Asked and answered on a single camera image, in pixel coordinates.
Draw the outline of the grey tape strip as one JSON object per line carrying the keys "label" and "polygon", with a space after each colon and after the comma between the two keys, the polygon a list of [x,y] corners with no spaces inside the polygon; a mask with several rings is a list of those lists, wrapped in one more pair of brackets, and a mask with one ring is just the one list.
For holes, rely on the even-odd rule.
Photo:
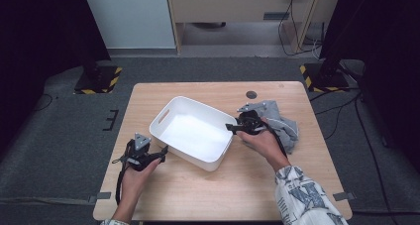
{"label": "grey tape strip", "polygon": [[98,200],[109,199],[111,197],[111,192],[98,192],[96,195],[90,195],[88,197],[88,202],[90,204],[95,204]]}
{"label": "grey tape strip", "polygon": [[354,200],[356,199],[356,196],[352,192],[340,192],[340,193],[334,193],[333,197],[336,201],[342,201],[342,200]]}

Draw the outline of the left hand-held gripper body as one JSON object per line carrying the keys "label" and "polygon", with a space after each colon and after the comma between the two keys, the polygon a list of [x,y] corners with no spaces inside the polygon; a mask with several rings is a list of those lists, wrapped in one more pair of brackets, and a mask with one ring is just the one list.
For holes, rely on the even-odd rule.
{"label": "left hand-held gripper body", "polygon": [[127,143],[123,156],[114,160],[113,164],[116,162],[128,163],[133,169],[142,171],[152,161],[162,156],[161,152],[149,153],[151,140],[151,138],[136,133],[135,137]]}

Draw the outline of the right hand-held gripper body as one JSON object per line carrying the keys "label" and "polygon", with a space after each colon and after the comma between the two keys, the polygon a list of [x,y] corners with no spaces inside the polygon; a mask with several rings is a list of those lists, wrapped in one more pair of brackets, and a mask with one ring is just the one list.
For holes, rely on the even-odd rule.
{"label": "right hand-held gripper body", "polygon": [[261,103],[247,103],[238,109],[239,117],[237,123],[242,127],[242,131],[257,135],[266,128],[266,123],[259,116],[258,111],[263,108]]}

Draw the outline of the white plastic bin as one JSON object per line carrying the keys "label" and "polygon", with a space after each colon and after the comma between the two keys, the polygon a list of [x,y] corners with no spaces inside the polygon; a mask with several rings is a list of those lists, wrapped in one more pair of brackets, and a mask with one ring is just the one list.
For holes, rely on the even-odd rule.
{"label": "white plastic bin", "polygon": [[216,170],[230,147],[234,117],[196,100],[176,96],[156,115],[150,133],[160,146],[207,171]]}

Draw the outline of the black stand base yellow stripes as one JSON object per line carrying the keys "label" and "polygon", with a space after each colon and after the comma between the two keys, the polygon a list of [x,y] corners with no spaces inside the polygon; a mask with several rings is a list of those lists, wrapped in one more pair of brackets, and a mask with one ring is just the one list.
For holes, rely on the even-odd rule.
{"label": "black stand base yellow stripes", "polygon": [[304,82],[311,92],[349,91],[349,83],[335,68],[322,63],[304,63],[299,66]]}
{"label": "black stand base yellow stripes", "polygon": [[75,87],[75,94],[110,93],[120,76],[122,68],[119,66],[99,66],[97,75],[83,72]]}

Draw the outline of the person's right hand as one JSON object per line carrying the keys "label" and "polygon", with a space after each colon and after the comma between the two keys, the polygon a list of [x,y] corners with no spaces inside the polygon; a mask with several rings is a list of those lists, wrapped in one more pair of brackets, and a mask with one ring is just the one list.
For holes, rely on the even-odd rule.
{"label": "person's right hand", "polygon": [[260,131],[257,135],[250,135],[246,132],[239,131],[237,135],[262,155],[274,171],[278,171],[290,165],[290,162],[283,154],[276,137],[269,130]]}

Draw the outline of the white cabinet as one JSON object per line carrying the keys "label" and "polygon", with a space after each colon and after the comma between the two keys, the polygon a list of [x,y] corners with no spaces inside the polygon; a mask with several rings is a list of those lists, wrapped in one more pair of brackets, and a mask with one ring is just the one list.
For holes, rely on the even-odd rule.
{"label": "white cabinet", "polygon": [[87,0],[111,50],[174,49],[167,0]]}

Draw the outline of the person's left hand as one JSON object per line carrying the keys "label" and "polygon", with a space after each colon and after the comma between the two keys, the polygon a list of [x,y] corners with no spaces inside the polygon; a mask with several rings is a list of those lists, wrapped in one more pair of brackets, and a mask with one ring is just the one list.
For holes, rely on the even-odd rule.
{"label": "person's left hand", "polygon": [[159,164],[160,159],[156,159],[142,171],[137,171],[131,167],[128,167],[125,170],[122,180],[122,203],[136,203],[138,201],[144,187],[146,186],[149,176],[154,172]]}

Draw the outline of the black curtain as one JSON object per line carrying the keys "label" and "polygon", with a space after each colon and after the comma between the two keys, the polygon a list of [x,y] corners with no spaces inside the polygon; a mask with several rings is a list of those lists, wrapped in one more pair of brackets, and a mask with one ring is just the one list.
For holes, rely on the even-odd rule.
{"label": "black curtain", "polygon": [[321,57],[365,64],[361,87],[386,144],[420,173],[420,0],[338,0]]}
{"label": "black curtain", "polygon": [[0,155],[7,152],[46,80],[109,57],[87,0],[0,0]]}

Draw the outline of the light wooden desk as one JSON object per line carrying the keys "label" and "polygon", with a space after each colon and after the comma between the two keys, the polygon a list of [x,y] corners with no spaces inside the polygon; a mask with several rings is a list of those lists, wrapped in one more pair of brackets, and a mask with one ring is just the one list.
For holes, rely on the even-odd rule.
{"label": "light wooden desk", "polygon": [[280,21],[298,53],[309,26],[328,23],[338,0],[167,0],[175,42],[181,45],[178,27],[184,23]]}

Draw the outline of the grey shorts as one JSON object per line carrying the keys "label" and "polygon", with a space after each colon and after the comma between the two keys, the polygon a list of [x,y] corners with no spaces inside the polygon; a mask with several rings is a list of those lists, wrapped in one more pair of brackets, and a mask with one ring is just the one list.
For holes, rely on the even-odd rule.
{"label": "grey shorts", "polygon": [[291,155],[299,137],[297,123],[281,116],[277,103],[274,100],[247,103],[238,109],[239,112],[250,112],[253,110],[257,112],[259,117],[266,118],[269,126],[279,137],[285,152]]}

